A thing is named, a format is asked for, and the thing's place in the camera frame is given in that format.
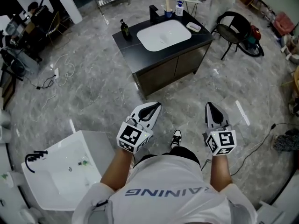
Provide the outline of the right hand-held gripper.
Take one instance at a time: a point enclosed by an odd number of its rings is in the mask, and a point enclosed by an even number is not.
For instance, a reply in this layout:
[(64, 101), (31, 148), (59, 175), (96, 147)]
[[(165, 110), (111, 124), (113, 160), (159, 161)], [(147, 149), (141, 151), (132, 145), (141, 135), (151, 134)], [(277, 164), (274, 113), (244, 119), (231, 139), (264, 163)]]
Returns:
[(205, 105), (205, 123), (210, 126), (222, 126), (206, 130), (205, 144), (213, 156), (228, 155), (237, 146), (236, 132), (229, 125), (228, 114), (217, 104), (207, 102)]

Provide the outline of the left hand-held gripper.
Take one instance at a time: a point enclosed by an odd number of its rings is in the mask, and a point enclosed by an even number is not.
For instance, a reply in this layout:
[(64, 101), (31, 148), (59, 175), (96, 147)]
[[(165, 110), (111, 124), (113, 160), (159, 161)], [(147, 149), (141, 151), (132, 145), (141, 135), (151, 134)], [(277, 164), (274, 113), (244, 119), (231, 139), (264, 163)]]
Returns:
[(161, 109), (160, 102), (148, 102), (137, 106), (122, 123), (116, 137), (117, 145), (136, 154), (152, 137), (152, 129)]

